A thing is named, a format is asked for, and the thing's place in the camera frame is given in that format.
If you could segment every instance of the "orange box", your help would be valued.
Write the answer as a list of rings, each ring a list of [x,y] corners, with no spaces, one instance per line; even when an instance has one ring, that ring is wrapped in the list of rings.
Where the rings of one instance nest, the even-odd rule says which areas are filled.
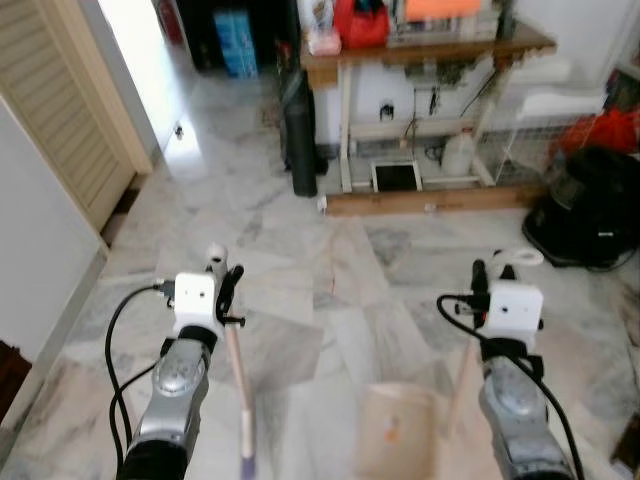
[[[406,0],[405,19],[420,22],[425,19],[469,17],[482,6],[482,0]]]

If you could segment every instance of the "white plastic container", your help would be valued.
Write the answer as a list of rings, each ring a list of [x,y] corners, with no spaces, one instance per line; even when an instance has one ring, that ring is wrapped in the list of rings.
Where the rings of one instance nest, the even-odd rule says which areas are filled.
[[[471,137],[471,129],[447,140],[442,154],[442,171],[451,177],[469,175],[471,162],[476,155],[476,145]]]

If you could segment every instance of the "wooden shelf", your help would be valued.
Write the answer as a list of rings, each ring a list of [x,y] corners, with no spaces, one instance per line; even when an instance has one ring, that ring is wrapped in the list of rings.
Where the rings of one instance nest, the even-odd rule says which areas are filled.
[[[554,50],[555,47],[554,40],[518,22],[515,34],[509,40],[346,49],[334,56],[313,56],[305,46],[301,49],[300,63],[309,74],[311,87],[322,88],[337,84],[337,70],[341,64],[357,65],[381,61],[389,65],[406,65],[425,60],[473,59],[484,54],[491,54],[496,60],[511,63],[532,50]]]

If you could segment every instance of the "black cable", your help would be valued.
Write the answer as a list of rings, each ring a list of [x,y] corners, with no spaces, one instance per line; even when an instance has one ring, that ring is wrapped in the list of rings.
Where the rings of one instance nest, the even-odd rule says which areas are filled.
[[[409,129],[411,127],[413,127],[413,125],[416,123],[418,119],[417,118],[412,118],[411,121],[409,122],[409,125],[407,125],[407,128],[405,128],[404,133],[402,134],[402,138],[406,138],[407,135],[409,134]]]
[[[125,432],[125,438],[127,441],[127,446],[131,443],[131,437],[132,437],[131,422],[129,421],[129,414],[127,413],[127,407],[124,404],[124,400],[122,399],[122,394],[118,393],[120,390],[120,386],[118,385],[118,378],[116,377],[116,372],[115,372],[115,369],[113,368],[113,361],[111,359],[111,338],[113,337],[113,328],[116,325],[116,321],[118,320],[118,317],[122,313],[122,310],[124,310],[124,307],[126,307],[127,303],[129,303],[129,301],[133,297],[135,297],[136,295],[142,292],[146,292],[150,290],[158,290],[158,289],[159,287],[157,285],[148,285],[146,287],[138,288],[133,292],[131,292],[126,297],[124,297],[124,299],[118,305],[118,308],[116,308],[116,311],[113,313],[113,316],[111,317],[111,321],[109,322],[109,326],[107,327],[107,335],[104,340],[104,359],[107,364],[107,372],[109,373],[111,386],[113,387],[113,391],[116,395],[116,402],[118,403],[118,406],[120,407],[120,413],[122,414],[122,421],[124,423],[124,432]]]
[[[461,323],[461,322],[457,321],[455,318],[453,318],[449,314],[449,312],[447,312],[447,310],[444,308],[444,306],[442,304],[445,300],[454,300],[454,301],[466,302],[470,298],[473,298],[473,295],[471,295],[471,296],[468,296],[468,295],[440,295],[438,297],[438,300],[436,301],[436,306],[438,308],[438,312],[440,312],[440,315],[442,315],[445,318],[445,320],[447,320],[449,323],[451,323],[454,327],[458,328],[459,330],[462,330],[463,332],[471,335],[472,337],[477,338],[478,340],[480,340],[480,343],[482,343],[486,347],[489,347],[489,349],[493,350],[495,353],[497,353],[500,356],[506,357],[509,360],[511,360],[511,362],[513,362],[513,364],[516,367],[518,367],[520,370],[522,370],[522,372],[527,377],[529,377],[531,379],[531,381],[533,381],[533,383],[536,384],[536,386],[540,389],[540,391],[544,394],[544,396],[547,397],[547,399],[549,400],[549,402],[553,406],[554,410],[558,414],[558,417],[560,418],[560,423],[562,423],[562,428],[564,429],[564,433],[565,433],[565,435],[567,437],[567,442],[569,443],[569,450],[571,451],[571,457],[573,459],[573,466],[574,466],[575,471],[576,471],[576,476],[578,477],[578,480],[584,480],[584,471],[582,469],[582,461],[580,460],[580,454],[578,453],[578,448],[576,446],[575,439],[573,438],[573,432],[571,431],[571,425],[569,425],[569,420],[567,419],[567,416],[565,415],[564,410],[562,409],[562,406],[560,405],[560,402],[556,399],[556,397],[553,395],[551,390],[549,390],[549,388],[542,382],[542,380],[538,380],[536,378],[535,374],[533,373],[533,371],[531,370],[531,368],[529,368],[520,359],[511,356],[508,352],[506,352],[499,345],[497,345],[496,342],[488,339],[487,337],[485,337],[481,333],[478,333],[473,328],[470,328],[470,327],[466,326],[464,323]]]
[[[157,362],[154,362],[152,365],[149,365],[147,368],[142,370],[141,372],[134,375],[132,378],[127,380],[117,391],[114,392],[113,397],[111,398],[111,403],[109,404],[109,426],[111,427],[111,435],[113,436],[113,444],[116,447],[116,460],[117,460],[117,469],[116,472],[119,472],[124,464],[124,454],[122,450],[122,443],[120,442],[120,435],[118,435],[118,426],[116,425],[116,404],[118,402],[118,398],[122,398],[122,393],[127,389],[129,385],[133,382],[139,380],[141,377],[149,373],[156,366]]]
[[[497,75],[496,71],[492,72],[491,75],[489,75],[489,78],[487,79],[486,82],[484,82],[484,84],[482,84],[482,87],[480,87],[480,90],[478,90],[478,93],[476,93],[471,98],[471,100],[469,100],[467,105],[462,109],[462,113],[460,114],[460,118],[464,117],[464,114],[467,113],[467,110],[469,110],[469,107],[471,105],[473,105],[475,103],[475,101],[482,96],[482,94],[487,90],[487,87],[491,84],[491,82],[496,77],[496,75]]]

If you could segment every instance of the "louvered door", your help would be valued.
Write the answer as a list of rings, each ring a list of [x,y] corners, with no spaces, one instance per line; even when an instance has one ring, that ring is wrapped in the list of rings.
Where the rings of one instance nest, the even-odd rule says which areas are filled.
[[[116,158],[34,1],[0,0],[0,93],[99,231],[134,170]]]

